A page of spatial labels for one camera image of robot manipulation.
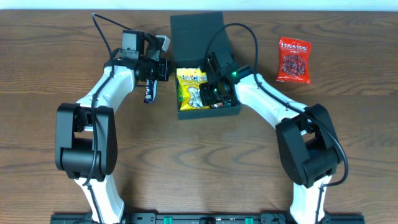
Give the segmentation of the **dark purple chocolate bar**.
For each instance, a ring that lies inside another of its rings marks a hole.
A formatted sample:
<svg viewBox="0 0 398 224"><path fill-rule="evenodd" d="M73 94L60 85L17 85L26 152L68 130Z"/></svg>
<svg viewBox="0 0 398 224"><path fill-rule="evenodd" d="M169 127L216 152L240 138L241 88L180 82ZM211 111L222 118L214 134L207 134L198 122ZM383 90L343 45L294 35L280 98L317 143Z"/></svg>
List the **dark purple chocolate bar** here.
<svg viewBox="0 0 398 224"><path fill-rule="evenodd" d="M144 103L147 104L152 103L155 100L156 93L157 93L157 80L147 80Z"/></svg>

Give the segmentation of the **yellow Hacks candy bag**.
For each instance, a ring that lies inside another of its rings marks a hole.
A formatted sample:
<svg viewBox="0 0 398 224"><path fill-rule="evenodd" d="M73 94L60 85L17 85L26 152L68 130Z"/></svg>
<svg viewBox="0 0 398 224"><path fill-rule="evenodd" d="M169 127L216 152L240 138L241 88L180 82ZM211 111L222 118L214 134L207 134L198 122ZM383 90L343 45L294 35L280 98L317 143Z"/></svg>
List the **yellow Hacks candy bag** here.
<svg viewBox="0 0 398 224"><path fill-rule="evenodd" d="M199 85L207 83L207 75L199 68L178 68L177 80L183 93L181 111L206 110L209 106L203 106L200 98Z"/></svg>

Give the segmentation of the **dark green box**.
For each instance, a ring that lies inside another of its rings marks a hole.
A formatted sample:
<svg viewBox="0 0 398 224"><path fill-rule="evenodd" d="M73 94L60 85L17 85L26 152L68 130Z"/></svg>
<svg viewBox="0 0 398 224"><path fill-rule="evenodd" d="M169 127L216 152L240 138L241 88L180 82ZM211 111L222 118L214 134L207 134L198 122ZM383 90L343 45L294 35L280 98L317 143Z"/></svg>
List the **dark green box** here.
<svg viewBox="0 0 398 224"><path fill-rule="evenodd" d="M223 26L222 12L170 16L175 68L199 68L202 66L205 50L212 36ZM234 51L225 30L217 35L208 53L210 54L222 47L228 49L232 58L234 57ZM236 106L182 111L180 110L181 102L178 96L179 82L177 78L175 78L175 84L177 90L177 116L179 120L232 116L238 115L241 110L241 105L238 103Z"/></svg>

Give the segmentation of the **red Hacks candy bag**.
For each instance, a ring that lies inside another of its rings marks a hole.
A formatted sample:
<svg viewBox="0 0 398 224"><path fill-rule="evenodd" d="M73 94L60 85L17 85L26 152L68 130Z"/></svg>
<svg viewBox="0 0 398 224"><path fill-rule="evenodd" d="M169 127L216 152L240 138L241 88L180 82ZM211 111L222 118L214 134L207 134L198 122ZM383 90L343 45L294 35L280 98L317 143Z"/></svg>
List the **red Hacks candy bag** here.
<svg viewBox="0 0 398 224"><path fill-rule="evenodd" d="M312 51L310 42L281 37L279 40L279 72L278 82L295 82L311 84L308 67Z"/></svg>

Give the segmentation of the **green Haribo worms bag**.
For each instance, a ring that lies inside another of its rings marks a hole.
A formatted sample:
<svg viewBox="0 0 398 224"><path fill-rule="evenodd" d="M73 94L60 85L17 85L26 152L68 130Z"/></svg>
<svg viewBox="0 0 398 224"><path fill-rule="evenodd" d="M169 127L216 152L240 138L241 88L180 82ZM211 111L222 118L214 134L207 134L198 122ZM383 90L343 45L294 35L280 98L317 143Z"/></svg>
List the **green Haribo worms bag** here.
<svg viewBox="0 0 398 224"><path fill-rule="evenodd" d="M183 101L183 93L181 86L179 84L177 85L177 95L178 95L178 108L180 108Z"/></svg>

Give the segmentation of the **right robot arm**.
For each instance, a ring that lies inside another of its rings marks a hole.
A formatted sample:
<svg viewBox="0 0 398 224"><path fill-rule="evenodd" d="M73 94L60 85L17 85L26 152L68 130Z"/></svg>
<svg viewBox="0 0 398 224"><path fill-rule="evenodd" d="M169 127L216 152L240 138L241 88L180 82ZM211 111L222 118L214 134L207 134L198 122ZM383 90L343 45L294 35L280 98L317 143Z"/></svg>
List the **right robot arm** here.
<svg viewBox="0 0 398 224"><path fill-rule="evenodd" d="M203 68L210 81L200 85L204 105L238 101L261 115L276 131L280 161L294 183L290 215L296 223L322 223L327 188L343 183L332 175L346 154L330 115L320 104L307 106L285 96L248 65L240 67L222 47L206 51Z"/></svg>

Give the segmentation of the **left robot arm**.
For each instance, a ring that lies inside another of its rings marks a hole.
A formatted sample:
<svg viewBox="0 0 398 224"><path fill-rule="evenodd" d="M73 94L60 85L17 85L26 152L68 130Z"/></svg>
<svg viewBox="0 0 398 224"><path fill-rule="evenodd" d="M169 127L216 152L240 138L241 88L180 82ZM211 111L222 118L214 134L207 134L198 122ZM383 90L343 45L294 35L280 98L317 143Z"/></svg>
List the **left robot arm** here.
<svg viewBox="0 0 398 224"><path fill-rule="evenodd" d="M91 212L52 215L51 223L121 223L124 201L113 171L118 158L114 115L139 81L147 83L146 102L154 100L157 82L166 82L171 61L165 35L124 30L122 45L110 53L103 75L76 103L62 103L56 114L55 164L83 190Z"/></svg>

